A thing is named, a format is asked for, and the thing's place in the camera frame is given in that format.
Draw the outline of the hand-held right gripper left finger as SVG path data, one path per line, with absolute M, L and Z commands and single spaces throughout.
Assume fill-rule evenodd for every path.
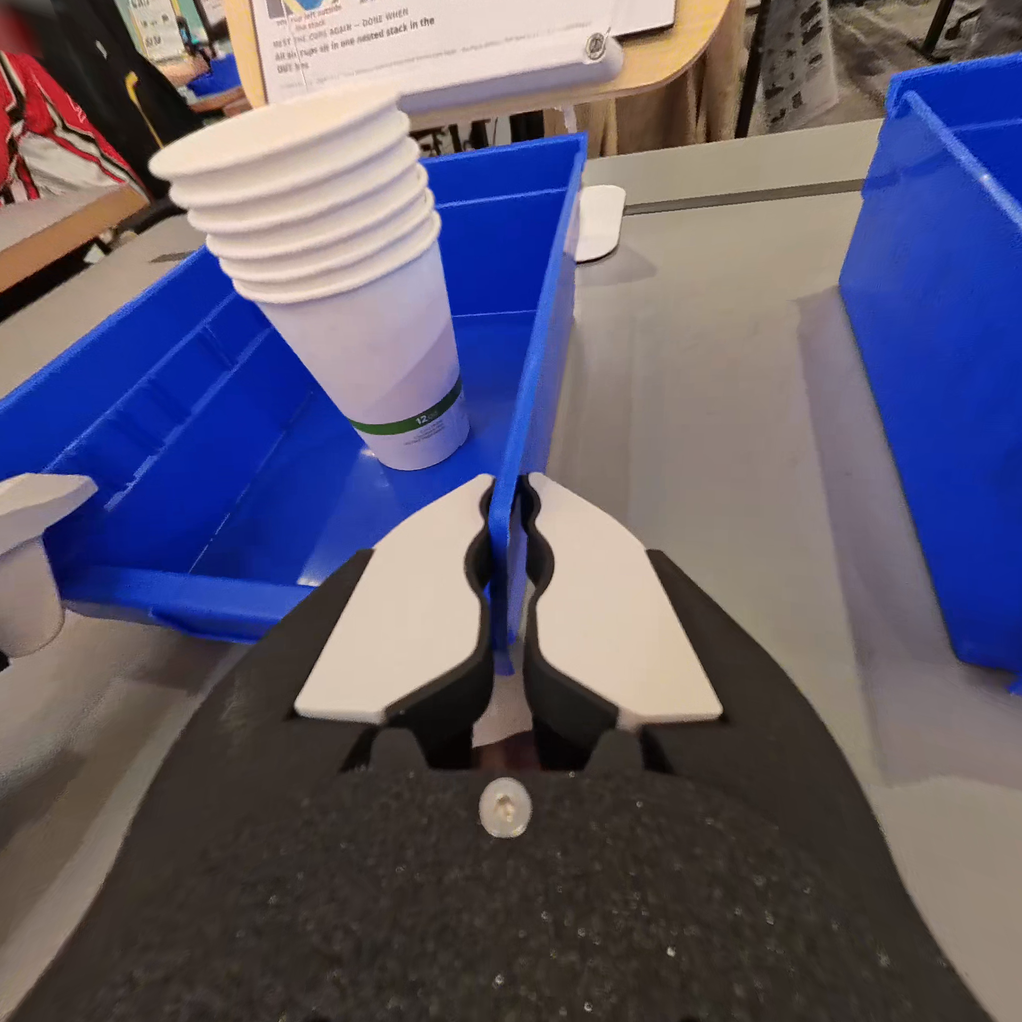
M 476 475 L 374 545 L 295 697 L 298 721 L 407 731 L 430 766 L 472 766 L 494 682 L 495 482 Z

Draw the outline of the printed paper sheet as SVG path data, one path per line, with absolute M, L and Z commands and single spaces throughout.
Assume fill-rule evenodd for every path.
M 827 1 L 773 1 L 763 37 L 760 91 L 772 134 L 800 130 L 839 100 Z

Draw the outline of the black jacket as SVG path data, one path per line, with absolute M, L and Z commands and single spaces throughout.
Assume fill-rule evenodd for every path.
M 76 77 L 71 94 L 122 155 L 150 154 L 202 128 L 202 118 L 138 51 L 115 2 L 50 5 Z

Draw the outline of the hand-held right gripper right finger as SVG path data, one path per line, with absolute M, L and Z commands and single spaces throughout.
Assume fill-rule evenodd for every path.
M 520 476 L 518 493 L 532 585 L 521 666 L 538 765 L 574 772 L 607 735 L 722 723 L 653 551 L 541 472 Z

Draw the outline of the stack of nested white cups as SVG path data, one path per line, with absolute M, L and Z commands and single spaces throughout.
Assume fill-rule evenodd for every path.
M 217 121 L 149 169 L 381 464 L 423 469 L 466 442 L 442 217 L 394 88 Z

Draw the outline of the beige cloth cover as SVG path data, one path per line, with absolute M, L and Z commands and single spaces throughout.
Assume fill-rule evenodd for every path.
M 744 5 L 730 3 L 704 52 L 662 87 L 576 105 L 575 128 L 589 136 L 589 158 L 733 139 L 746 57 L 744 20 Z

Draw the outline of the printed instruction sheet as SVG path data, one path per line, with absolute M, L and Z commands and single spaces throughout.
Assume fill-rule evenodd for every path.
M 666 1 L 254 1 L 267 99 L 390 83 L 543 91 L 613 79 L 622 39 L 673 27 Z

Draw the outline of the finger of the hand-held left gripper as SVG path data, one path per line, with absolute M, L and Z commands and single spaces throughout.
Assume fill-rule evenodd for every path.
M 46 530 L 98 491 L 90 477 L 26 473 L 1 483 L 1 651 L 26 657 L 49 645 L 65 612 L 45 549 Z

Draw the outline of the wooden display board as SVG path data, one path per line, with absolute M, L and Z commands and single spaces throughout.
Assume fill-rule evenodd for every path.
M 673 26 L 651 35 L 626 38 L 620 45 L 621 64 L 612 80 L 569 83 L 564 77 L 543 79 L 536 73 L 519 83 L 501 83 L 451 88 L 414 97 L 405 109 L 415 127 L 442 122 L 479 120 L 531 110 L 568 108 L 647 93 L 671 83 L 707 50 L 721 33 L 724 17 L 733 2 L 679 1 L 673 5 Z M 549 82 L 550 88 L 540 90 Z

